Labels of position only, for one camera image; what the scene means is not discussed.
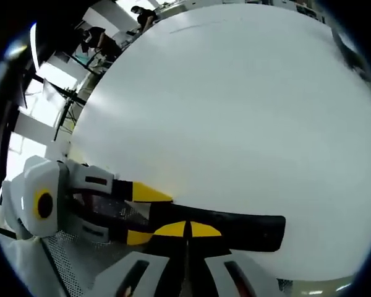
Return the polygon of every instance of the white table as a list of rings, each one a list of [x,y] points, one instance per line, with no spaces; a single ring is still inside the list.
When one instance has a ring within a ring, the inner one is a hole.
[[[176,203],[284,215],[274,276],[355,273],[371,247],[371,91],[326,25],[271,6],[166,19],[102,78],[72,143]]]

